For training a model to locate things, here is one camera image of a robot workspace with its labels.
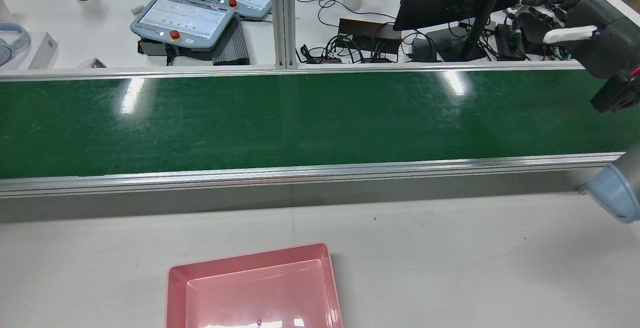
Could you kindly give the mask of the right white dexterous robot hand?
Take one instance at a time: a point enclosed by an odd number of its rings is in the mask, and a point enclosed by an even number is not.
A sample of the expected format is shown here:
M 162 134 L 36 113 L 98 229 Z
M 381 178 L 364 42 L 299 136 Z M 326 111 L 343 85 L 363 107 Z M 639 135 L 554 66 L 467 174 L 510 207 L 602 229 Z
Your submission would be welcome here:
M 555 25 L 542 44 L 564 48 L 598 79 L 639 73 L 639 15 L 622 0 L 519 0 Z

